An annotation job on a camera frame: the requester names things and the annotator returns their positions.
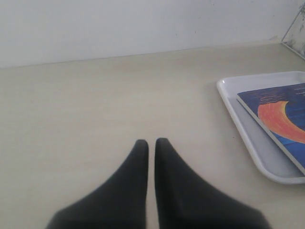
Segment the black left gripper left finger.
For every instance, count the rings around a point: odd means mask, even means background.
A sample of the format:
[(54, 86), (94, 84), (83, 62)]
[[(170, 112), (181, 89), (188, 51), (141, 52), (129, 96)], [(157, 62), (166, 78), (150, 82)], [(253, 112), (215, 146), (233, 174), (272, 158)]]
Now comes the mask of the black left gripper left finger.
[(58, 211), (49, 229), (144, 229), (149, 147), (137, 140), (121, 166), (95, 191)]

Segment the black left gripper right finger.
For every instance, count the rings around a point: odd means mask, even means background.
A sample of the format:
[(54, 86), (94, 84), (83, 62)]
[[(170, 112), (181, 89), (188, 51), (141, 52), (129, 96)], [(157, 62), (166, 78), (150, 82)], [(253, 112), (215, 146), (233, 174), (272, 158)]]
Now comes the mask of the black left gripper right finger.
[(154, 184), (161, 229), (267, 229), (264, 215), (196, 174), (167, 138), (155, 144)]

